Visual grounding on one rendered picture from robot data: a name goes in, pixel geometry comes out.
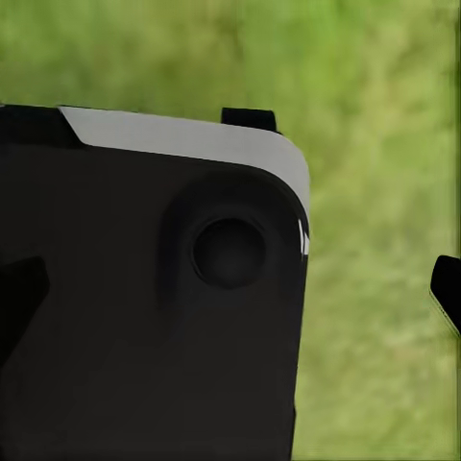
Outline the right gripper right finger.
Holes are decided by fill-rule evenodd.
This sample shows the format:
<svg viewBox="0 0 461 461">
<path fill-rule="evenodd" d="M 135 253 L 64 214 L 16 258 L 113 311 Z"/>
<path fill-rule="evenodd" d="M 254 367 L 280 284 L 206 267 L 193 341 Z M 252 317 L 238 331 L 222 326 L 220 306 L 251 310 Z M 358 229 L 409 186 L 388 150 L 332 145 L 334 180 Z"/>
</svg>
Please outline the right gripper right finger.
<svg viewBox="0 0 461 461">
<path fill-rule="evenodd" d="M 438 255 L 430 290 L 461 333 L 461 259 Z"/>
</svg>

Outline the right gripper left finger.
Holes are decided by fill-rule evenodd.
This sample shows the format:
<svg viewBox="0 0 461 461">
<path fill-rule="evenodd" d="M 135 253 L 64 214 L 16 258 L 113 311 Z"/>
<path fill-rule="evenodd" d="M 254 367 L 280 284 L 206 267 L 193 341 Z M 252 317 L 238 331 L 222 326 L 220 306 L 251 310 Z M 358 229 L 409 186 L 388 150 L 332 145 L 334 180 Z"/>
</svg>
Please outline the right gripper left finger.
<svg viewBox="0 0 461 461">
<path fill-rule="evenodd" d="M 49 291 L 42 256 L 0 266 L 0 372 Z"/>
</svg>

